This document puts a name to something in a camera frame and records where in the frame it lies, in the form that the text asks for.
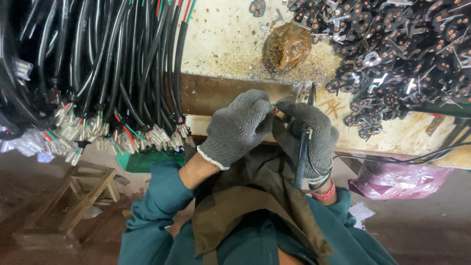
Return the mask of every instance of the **wooden stool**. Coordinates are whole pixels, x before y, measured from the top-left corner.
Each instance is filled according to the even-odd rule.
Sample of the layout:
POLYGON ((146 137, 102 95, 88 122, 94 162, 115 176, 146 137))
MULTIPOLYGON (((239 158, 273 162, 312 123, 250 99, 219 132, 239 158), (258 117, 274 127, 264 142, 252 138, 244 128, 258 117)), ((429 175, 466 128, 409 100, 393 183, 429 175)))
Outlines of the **wooden stool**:
POLYGON ((116 175, 114 168, 100 166, 87 162, 80 162, 80 166, 72 166, 64 176, 64 180, 58 190, 46 197, 44 203, 26 221, 23 231, 13 233, 18 245, 26 250, 36 249, 67 249, 77 251, 80 247, 72 230, 84 217, 93 204, 109 205, 120 199, 116 183, 113 178, 116 175), (83 172, 84 169, 99 171, 99 173, 83 172), (95 181, 96 184, 86 193, 79 181, 95 181), (79 200, 65 214, 57 229, 44 229, 37 227, 40 219, 45 218, 68 188, 72 189, 79 200), (102 192, 108 188, 111 199, 98 199, 102 192))

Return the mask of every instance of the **gray knit glove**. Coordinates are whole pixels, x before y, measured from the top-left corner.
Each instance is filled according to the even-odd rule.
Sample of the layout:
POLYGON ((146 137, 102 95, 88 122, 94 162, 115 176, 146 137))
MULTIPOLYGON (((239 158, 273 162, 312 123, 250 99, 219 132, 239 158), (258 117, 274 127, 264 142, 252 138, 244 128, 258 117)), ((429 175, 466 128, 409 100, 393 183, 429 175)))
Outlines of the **gray knit glove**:
POLYGON ((208 139, 197 147, 198 152, 221 170, 229 169, 270 133, 272 110, 265 92, 252 89, 240 94, 229 106, 214 112, 206 130, 208 139))
MULTIPOLYGON (((331 154, 339 139, 339 131, 331 126, 330 119, 320 109, 305 103, 291 104, 286 101, 277 104, 278 109, 286 115, 291 115, 296 120, 291 127, 285 129, 280 119, 273 121, 273 136, 280 144, 283 151, 296 166, 299 156, 300 134, 302 131, 301 121, 312 127, 313 133, 309 145, 309 154, 314 168, 319 173, 325 173, 332 167, 331 154)), ((317 184, 324 181, 327 176, 320 176, 306 162, 306 181, 317 184)))

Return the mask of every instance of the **brown plastic bag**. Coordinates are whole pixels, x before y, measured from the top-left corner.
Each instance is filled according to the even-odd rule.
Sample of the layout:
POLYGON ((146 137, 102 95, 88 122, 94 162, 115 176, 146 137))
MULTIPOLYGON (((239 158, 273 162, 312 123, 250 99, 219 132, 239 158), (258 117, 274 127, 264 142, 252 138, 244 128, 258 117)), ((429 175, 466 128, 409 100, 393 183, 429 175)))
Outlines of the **brown plastic bag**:
POLYGON ((267 45, 267 57, 277 71, 295 68, 304 62, 312 48, 309 31, 292 23, 275 28, 267 45))

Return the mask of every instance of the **teal long-sleeve shirt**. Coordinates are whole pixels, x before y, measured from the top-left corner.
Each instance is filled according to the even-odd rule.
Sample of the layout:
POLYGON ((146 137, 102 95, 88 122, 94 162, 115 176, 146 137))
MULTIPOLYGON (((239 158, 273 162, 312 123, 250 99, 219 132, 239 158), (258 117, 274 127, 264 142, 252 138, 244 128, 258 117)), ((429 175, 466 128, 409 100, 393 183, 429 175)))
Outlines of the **teal long-sleeve shirt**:
MULTIPOLYGON (((179 234, 172 237, 164 228, 173 224, 174 215, 193 198, 178 175, 179 165, 164 161, 151 168, 149 188, 142 198, 132 204, 132 217, 122 235, 118 264, 185 264, 200 265, 202 256, 195 255, 192 222, 186 222, 179 234)), ((324 238, 334 254, 328 257, 333 265, 397 264, 388 252, 367 232, 353 227, 355 218, 349 213, 351 195, 337 189, 337 202, 324 206, 306 196, 324 238)), ((258 225, 241 222, 217 248, 219 264, 277 265, 278 247, 297 256, 306 264, 316 264, 315 256, 295 237, 280 231, 275 214, 258 225)))

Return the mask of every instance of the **stained workbench surface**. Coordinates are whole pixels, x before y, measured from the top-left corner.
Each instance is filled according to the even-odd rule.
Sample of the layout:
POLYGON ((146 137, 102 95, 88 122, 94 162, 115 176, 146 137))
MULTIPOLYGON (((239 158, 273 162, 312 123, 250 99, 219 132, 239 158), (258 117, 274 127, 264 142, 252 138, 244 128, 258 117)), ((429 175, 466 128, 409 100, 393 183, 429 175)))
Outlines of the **stained workbench surface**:
POLYGON ((337 149, 355 153, 423 155, 439 148, 455 127, 446 117, 430 137, 425 129, 431 114, 414 112, 404 120, 383 121, 383 130, 368 142, 358 136, 357 127, 346 127, 343 118, 351 114, 351 94, 329 94, 325 84, 335 76, 341 57, 327 42, 315 44, 306 61, 288 73, 272 75, 263 60, 264 45, 279 8, 285 22, 292 21, 280 0, 267 1, 265 14, 254 17, 249 2, 200 0, 189 24, 183 53, 182 103, 193 134, 206 135, 210 115, 227 106, 249 89, 266 91, 272 102, 279 99, 302 101, 312 82, 317 86, 316 106, 326 113, 340 132, 337 149))

